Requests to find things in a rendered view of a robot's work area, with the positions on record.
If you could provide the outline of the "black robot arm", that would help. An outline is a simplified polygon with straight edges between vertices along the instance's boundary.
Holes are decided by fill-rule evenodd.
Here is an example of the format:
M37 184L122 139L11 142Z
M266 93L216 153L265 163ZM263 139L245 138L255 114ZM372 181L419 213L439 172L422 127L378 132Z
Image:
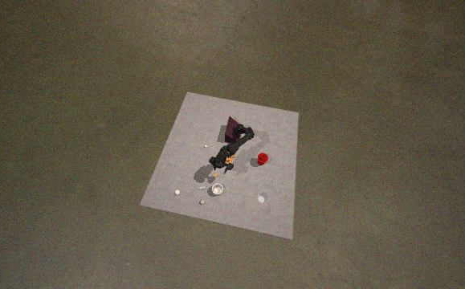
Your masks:
M233 130L232 132L234 134L246 134L245 136L243 136L241 139L237 140L235 143L231 143L231 144L228 144L227 146L223 146L221 149L220 149L220 152L218 153L218 155L216 156L216 162L215 162L215 168L224 168L224 158L227 156L227 157L232 157L238 150L239 150L239 147L241 145L243 145L244 143L246 143L248 140L254 138L254 133L253 133L253 130L252 128L244 128L244 126L242 124L239 124L237 125L236 127L233 127ZM228 152L229 153L228 153ZM230 154L230 155L229 155Z

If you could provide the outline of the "red plastic cup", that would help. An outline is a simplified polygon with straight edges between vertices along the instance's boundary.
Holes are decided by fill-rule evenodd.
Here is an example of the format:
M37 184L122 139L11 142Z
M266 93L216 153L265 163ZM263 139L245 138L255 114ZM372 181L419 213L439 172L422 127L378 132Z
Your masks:
M268 156L265 153L260 153L258 155L258 164L263 165L268 160Z

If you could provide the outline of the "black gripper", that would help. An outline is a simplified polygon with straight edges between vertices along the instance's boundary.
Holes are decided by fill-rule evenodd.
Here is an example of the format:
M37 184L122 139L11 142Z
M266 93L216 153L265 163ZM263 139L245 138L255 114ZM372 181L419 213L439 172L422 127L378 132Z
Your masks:
M226 157L227 157L227 156L226 156ZM225 172L226 172L227 170L232 170L233 167L234 167L234 164L231 164L231 163L227 164L227 163L226 163L226 157L224 158L224 163L225 163L225 166L226 166ZM209 159L209 162L214 166L214 171L215 171L215 170L216 170L216 168L215 168L216 157L211 157L211 158ZM225 174L225 172L224 172L224 174Z

